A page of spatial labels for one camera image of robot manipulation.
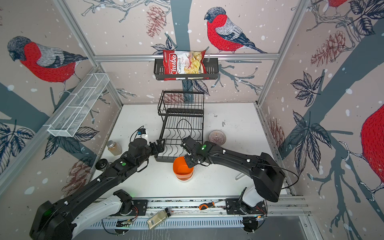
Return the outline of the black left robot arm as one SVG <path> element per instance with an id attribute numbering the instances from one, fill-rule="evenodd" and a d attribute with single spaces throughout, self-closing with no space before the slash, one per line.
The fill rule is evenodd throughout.
<path id="1" fill-rule="evenodd" d="M 80 225 L 76 218 L 104 193 L 123 183 L 131 175 L 139 173 L 138 168 L 150 156 L 162 153 L 165 141 L 147 143 L 146 139 L 135 139 L 129 143 L 129 150 L 92 180 L 73 194 L 55 202 L 47 201 L 39 206 L 30 237 L 33 240 L 71 240 L 75 228 Z"/>

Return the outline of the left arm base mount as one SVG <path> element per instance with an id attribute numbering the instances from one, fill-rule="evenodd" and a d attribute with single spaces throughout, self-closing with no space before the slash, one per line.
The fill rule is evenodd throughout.
<path id="1" fill-rule="evenodd" d="M 145 216 L 148 207 L 148 200 L 134 199 L 124 190 L 118 190 L 113 193 L 113 197 L 117 197 L 119 210 L 110 215 L 110 217 L 140 217 Z"/>

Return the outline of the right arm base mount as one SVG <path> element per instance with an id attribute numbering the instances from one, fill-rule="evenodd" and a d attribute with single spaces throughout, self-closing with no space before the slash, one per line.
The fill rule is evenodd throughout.
<path id="1" fill-rule="evenodd" d="M 252 197 L 256 194 L 257 200 L 261 201 L 256 204 L 247 204 L 244 200 L 246 193 L 250 193 Z M 260 198 L 255 189 L 248 191 L 248 188 L 244 188 L 237 199 L 225 199 L 224 209 L 227 215 L 239 215 L 242 217 L 241 223 L 243 224 L 243 230 L 252 234 L 265 223 L 268 217 L 268 204 L 265 199 Z"/>

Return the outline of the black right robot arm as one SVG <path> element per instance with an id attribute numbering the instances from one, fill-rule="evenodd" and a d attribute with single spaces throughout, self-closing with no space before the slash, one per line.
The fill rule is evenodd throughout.
<path id="1" fill-rule="evenodd" d="M 181 147 L 187 152 L 185 161 L 189 168 L 196 165 L 221 165 L 236 170 L 253 180 L 262 198 L 278 202 L 286 175 L 269 154 L 246 155 L 208 141 L 201 144 L 190 136 L 182 139 Z"/>

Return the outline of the orange glass bowl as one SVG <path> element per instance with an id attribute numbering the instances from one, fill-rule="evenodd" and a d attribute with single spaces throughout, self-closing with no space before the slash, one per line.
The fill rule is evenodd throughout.
<path id="1" fill-rule="evenodd" d="M 173 172 L 178 180 L 188 181 L 194 174 L 194 168 L 189 168 L 185 157 L 178 157 L 173 162 Z"/>

